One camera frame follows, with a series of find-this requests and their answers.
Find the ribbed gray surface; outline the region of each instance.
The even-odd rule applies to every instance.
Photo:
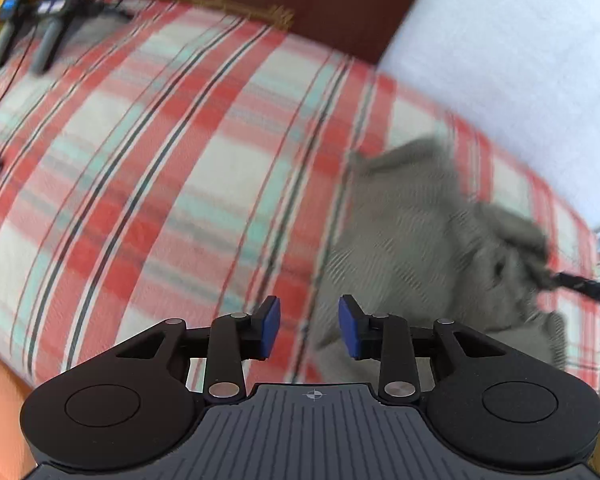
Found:
[[[361,384],[267,385],[236,406],[207,412],[177,450],[102,480],[506,480],[457,457],[413,408],[383,406]],[[30,480],[93,480],[42,465]],[[536,478],[593,479],[585,466]]]

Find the handheld controller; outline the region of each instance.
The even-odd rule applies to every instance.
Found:
[[[0,6],[0,69],[9,59],[15,38],[24,24],[26,4],[29,0],[3,0]]]
[[[210,328],[168,319],[39,386],[20,414],[38,467],[30,480],[597,478],[584,463],[600,400],[581,380],[451,320],[433,329],[339,319],[352,358],[380,361],[368,384],[257,384],[280,300]],[[436,386],[420,391],[416,356]],[[206,358],[204,388],[184,383]]]
[[[33,74],[42,75],[51,67],[78,2],[79,0],[40,0],[38,3],[36,13],[39,19],[46,21],[47,27],[31,62],[29,70]]]

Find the crosshair logo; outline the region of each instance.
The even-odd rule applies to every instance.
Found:
[[[319,392],[318,390],[311,390],[309,393],[305,394],[305,396],[309,397],[313,402],[320,399],[324,393]]]

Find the plaid blanket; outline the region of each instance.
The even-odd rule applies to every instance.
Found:
[[[31,383],[164,318],[208,325],[267,294],[282,298],[282,326],[271,359],[245,363],[248,383],[318,381],[305,335],[348,156],[422,135],[453,143],[467,195],[545,229],[554,269],[595,275],[579,216],[412,89],[259,23],[131,5],[132,23],[70,43],[42,78],[27,56],[0,102],[0,355]],[[568,371],[598,388],[600,305],[568,291],[539,301],[566,316]]]

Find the circular pad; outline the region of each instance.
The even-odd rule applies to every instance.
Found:
[[[91,428],[115,426],[130,419],[140,408],[135,391],[115,384],[98,384],[75,392],[65,411],[75,422]]]
[[[430,392],[426,410],[459,454],[508,471],[585,460],[600,431],[600,399],[592,388],[513,350],[464,361]]]
[[[558,407],[558,400],[549,390],[521,381],[488,388],[482,394],[482,403],[491,415],[509,422],[538,422]]]

